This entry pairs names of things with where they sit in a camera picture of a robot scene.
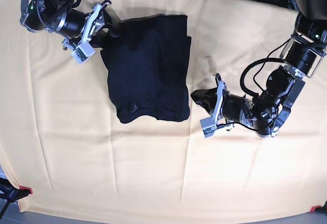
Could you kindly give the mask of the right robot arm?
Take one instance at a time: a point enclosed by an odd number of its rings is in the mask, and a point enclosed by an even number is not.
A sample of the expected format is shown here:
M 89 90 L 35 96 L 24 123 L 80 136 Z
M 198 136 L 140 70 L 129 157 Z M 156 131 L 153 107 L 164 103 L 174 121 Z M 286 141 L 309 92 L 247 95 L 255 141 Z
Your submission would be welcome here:
M 117 23 L 106 12 L 111 1 L 104 0 L 92 11 L 77 10 L 82 0 L 21 0 L 20 24 L 30 32 L 48 31 L 63 36 L 64 49 L 71 49 L 79 57 L 87 56 L 86 47 L 103 48 L 120 37 Z

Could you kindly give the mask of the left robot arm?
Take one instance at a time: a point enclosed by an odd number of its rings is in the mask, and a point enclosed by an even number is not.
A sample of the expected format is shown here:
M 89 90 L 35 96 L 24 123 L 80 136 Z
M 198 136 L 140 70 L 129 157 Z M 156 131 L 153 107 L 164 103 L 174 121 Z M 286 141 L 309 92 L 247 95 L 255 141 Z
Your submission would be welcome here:
M 219 74 L 216 87 L 191 93 L 192 100 L 209 117 L 200 124 L 205 137 L 219 129 L 231 130 L 236 124 L 254 131 L 262 138 L 274 137 L 291 113 L 302 91 L 304 77 L 312 77 L 326 56 L 326 0 L 295 0 L 299 14 L 291 37 L 281 45 L 278 58 L 268 56 L 248 65 L 240 77 L 244 96 L 231 94 Z M 266 81 L 266 88 L 256 93 L 245 86 L 246 74 L 257 65 L 278 63 Z

